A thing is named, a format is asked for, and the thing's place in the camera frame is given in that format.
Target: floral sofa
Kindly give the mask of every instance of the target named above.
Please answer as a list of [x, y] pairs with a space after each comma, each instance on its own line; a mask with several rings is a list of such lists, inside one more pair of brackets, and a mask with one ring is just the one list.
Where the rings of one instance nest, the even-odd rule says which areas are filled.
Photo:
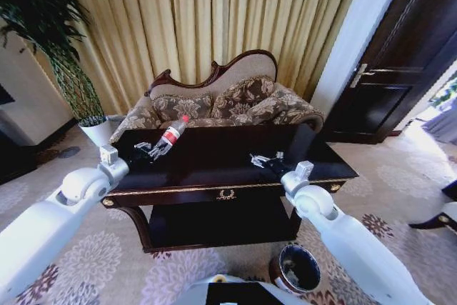
[[150, 85], [112, 135], [119, 140], [125, 130], [166, 128], [186, 114], [189, 127], [307, 123], [319, 132], [323, 114], [276, 82], [273, 55], [251, 50], [225, 66], [213, 61], [211, 75], [198, 85], [171, 78], [167, 69]]

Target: potted plant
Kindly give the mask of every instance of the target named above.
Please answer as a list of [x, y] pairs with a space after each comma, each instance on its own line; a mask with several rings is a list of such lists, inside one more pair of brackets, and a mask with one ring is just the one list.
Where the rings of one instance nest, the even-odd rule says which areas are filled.
[[88, 23], [84, 12], [77, 0], [0, 0], [0, 16], [6, 22], [0, 34], [4, 46], [13, 31], [31, 42], [34, 53], [37, 49], [45, 53], [79, 126], [100, 146], [108, 142], [111, 127], [72, 45], [84, 37], [74, 26], [77, 21]]

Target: dark wooden door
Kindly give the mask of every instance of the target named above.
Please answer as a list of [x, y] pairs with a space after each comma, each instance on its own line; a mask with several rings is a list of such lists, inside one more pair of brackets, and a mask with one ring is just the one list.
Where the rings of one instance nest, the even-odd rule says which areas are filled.
[[457, 58], [457, 0], [393, 0], [323, 128], [378, 143]]

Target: carpet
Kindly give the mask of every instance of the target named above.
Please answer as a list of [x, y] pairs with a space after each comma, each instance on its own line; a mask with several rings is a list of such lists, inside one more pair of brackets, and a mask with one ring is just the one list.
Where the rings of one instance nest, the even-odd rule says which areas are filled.
[[[407, 225], [431, 218], [450, 201], [440, 189], [456, 178], [455, 150], [446, 155], [418, 127], [375, 146], [331, 146], [361, 175], [335, 194], [338, 206], [402, 260], [431, 301], [455, 304], [457, 236], [449, 229], [419, 231]], [[58, 154], [49, 154], [50, 161], [0, 186], [0, 230], [28, 206], [45, 199], [67, 173], [98, 161], [97, 149], [78, 127], [51, 148]], [[303, 299], [315, 305], [375, 304], [307, 221], [297, 242], [316, 257], [322, 273], [319, 287]], [[284, 244], [144, 254], [130, 218], [99, 204], [53, 264], [8, 304], [171, 304], [194, 281], [217, 273], [269, 282], [268, 262]]]

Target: coffee table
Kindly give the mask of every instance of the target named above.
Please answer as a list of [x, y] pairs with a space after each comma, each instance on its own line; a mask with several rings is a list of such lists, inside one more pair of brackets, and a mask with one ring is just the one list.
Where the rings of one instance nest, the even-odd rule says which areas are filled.
[[[114, 146], [129, 160], [134, 144], [155, 143], [163, 129], [125, 131]], [[358, 174], [306, 124], [188, 128], [154, 164], [131, 168], [102, 204], [126, 212], [146, 253], [207, 246], [291, 241], [301, 223], [284, 190], [252, 154], [284, 153], [291, 169], [314, 163], [312, 184], [336, 192]], [[140, 206], [154, 205], [147, 220]]]

